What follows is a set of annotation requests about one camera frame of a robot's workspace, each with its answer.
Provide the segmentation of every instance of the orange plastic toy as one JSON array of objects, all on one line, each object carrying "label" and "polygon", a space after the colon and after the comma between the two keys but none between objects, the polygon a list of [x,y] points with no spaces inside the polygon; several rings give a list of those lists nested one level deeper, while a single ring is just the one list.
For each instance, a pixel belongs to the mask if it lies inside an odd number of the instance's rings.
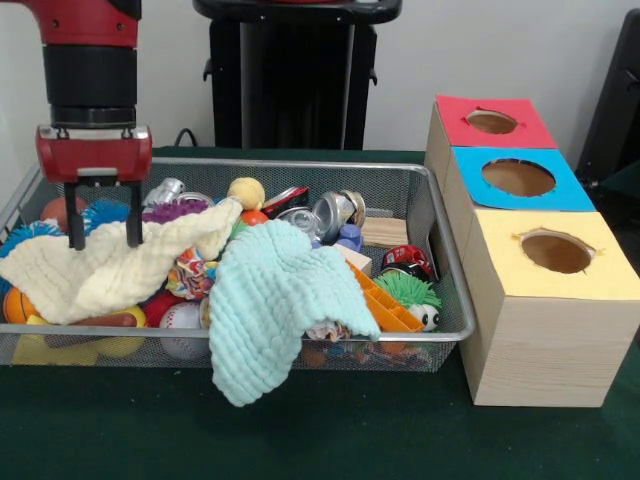
[{"label": "orange plastic toy", "polygon": [[369,311],[384,332],[421,332],[424,325],[409,311],[396,302],[391,295],[375,284],[373,280],[347,261],[362,288]]},{"label": "orange plastic toy", "polygon": [[12,287],[4,297],[2,315],[8,323],[25,324],[31,315],[40,314],[24,293]]}]

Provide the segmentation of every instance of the light blue towel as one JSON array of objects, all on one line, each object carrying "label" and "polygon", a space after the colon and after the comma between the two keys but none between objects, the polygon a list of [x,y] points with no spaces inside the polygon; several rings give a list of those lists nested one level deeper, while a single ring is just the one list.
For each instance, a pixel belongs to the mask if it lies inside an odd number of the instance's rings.
[{"label": "light blue towel", "polygon": [[227,247],[211,292],[213,383],[236,406],[281,385],[305,330],[334,320],[374,340],[380,328],[340,252],[275,220]]}]

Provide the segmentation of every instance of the tin can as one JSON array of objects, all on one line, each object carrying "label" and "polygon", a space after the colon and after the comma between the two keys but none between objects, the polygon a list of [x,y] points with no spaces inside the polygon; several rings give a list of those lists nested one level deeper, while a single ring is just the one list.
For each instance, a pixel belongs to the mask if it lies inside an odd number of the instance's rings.
[{"label": "tin can", "polygon": [[318,218],[309,207],[294,207],[282,212],[276,217],[278,220],[285,220],[294,227],[306,233],[309,238],[318,240]]},{"label": "tin can", "polygon": [[213,202],[211,197],[208,197],[205,194],[198,193],[198,192],[184,192],[184,193],[181,193],[180,195],[178,195],[176,200],[182,200],[184,202],[188,202],[188,201],[192,201],[192,200],[198,200],[198,201],[201,201],[201,202],[205,202],[210,207],[213,207],[215,205],[215,203]]},{"label": "tin can", "polygon": [[402,245],[385,253],[381,271],[389,269],[402,271],[425,282],[432,282],[435,278],[427,254],[421,248],[413,245]]},{"label": "tin can", "polygon": [[318,218],[318,238],[323,243],[334,243],[340,228],[346,223],[364,224],[366,207],[362,195],[343,190],[326,192],[313,206],[313,214]]},{"label": "tin can", "polygon": [[271,220],[292,208],[306,207],[309,204],[309,187],[291,187],[267,200],[262,212]]},{"label": "tin can", "polygon": [[165,178],[160,185],[152,189],[144,198],[142,205],[148,207],[161,203],[171,203],[186,189],[177,178]]}]

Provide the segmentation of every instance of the metal mesh basket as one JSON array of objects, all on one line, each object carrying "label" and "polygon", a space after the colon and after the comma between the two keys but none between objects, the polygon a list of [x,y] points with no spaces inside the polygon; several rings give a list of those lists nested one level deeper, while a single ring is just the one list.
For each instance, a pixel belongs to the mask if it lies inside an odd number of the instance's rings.
[{"label": "metal mesh basket", "polygon": [[[473,307],[438,186],[429,170],[415,165],[159,159],[153,162],[143,193],[164,178],[175,177],[188,190],[222,197],[231,181],[243,176],[258,178],[265,185],[267,197],[293,185],[309,185],[311,202],[329,190],[360,192],[372,212],[384,211],[385,215],[406,220],[410,243],[433,252],[440,278],[434,288],[444,306],[437,332],[384,333],[377,343],[366,338],[337,343],[305,340],[294,368],[435,372],[456,342],[472,333]],[[87,201],[127,200],[126,189],[82,189],[80,194]],[[55,186],[44,181],[34,167],[0,214],[4,238],[16,225],[38,219],[44,205],[56,196]],[[364,253],[373,259],[377,274],[384,250],[367,247]],[[0,323],[0,364],[210,367],[208,355],[181,358],[172,348],[179,345],[186,350],[202,350],[207,337],[206,330]]]}]

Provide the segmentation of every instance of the white towel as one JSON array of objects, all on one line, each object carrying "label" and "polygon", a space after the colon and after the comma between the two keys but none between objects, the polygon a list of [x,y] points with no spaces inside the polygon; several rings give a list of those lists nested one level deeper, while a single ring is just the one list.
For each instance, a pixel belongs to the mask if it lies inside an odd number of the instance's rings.
[{"label": "white towel", "polygon": [[241,212],[239,202],[227,199],[164,225],[145,223],[137,248],[127,246],[121,222],[98,227],[80,252],[69,248],[66,237],[36,237],[0,261],[0,276],[50,323],[107,315],[153,295],[187,248],[195,245],[208,260],[217,257]]}]

